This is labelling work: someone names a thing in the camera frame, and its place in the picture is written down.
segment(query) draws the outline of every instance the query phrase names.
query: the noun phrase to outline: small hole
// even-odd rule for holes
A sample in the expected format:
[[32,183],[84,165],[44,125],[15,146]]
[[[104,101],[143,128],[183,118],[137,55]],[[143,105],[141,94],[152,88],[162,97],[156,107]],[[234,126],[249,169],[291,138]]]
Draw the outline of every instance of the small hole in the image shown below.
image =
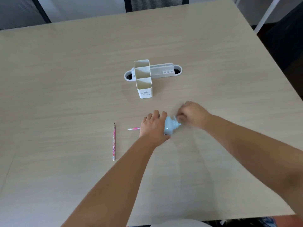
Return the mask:
[[128,80],[132,79],[131,73],[126,77]]

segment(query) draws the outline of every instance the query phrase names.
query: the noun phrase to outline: person's right arm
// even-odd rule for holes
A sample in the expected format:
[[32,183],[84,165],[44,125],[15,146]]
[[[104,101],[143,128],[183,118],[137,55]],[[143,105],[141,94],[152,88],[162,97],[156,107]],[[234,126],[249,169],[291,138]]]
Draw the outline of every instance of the person's right arm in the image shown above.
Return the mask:
[[283,142],[210,114],[187,101],[179,122],[205,130],[257,179],[280,195],[303,218],[303,152]]

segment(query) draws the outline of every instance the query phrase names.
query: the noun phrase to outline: person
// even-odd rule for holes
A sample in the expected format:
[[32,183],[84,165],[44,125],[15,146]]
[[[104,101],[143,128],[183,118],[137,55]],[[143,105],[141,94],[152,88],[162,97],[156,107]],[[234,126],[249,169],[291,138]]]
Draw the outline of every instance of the person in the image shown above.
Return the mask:
[[[163,134],[166,117],[166,112],[160,114],[158,110],[144,117],[139,139],[91,189],[62,227],[126,226],[146,165],[155,148],[170,138]],[[212,115],[191,101],[180,107],[177,120],[208,132],[303,218],[301,150]],[[161,226],[183,226],[173,221],[166,224]],[[192,220],[184,225],[196,224]]]

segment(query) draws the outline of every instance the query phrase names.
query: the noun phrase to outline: glue bottle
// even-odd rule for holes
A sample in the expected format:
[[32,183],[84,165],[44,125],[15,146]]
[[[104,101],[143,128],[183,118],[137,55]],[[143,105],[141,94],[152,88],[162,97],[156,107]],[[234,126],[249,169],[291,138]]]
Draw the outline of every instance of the glue bottle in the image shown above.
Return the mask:
[[176,116],[174,116],[174,120],[172,120],[172,118],[167,116],[165,120],[164,134],[172,135],[174,129],[178,128],[180,125],[181,124],[178,123]]

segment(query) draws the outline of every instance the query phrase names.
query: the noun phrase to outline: forearm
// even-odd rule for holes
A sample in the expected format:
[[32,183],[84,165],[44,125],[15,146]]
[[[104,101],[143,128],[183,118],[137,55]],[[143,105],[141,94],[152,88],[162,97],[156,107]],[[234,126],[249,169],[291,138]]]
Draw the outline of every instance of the forearm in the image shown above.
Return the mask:
[[139,138],[92,188],[62,227],[125,227],[154,148],[145,136]]
[[303,180],[303,152],[218,116],[202,125],[256,178],[280,196]]

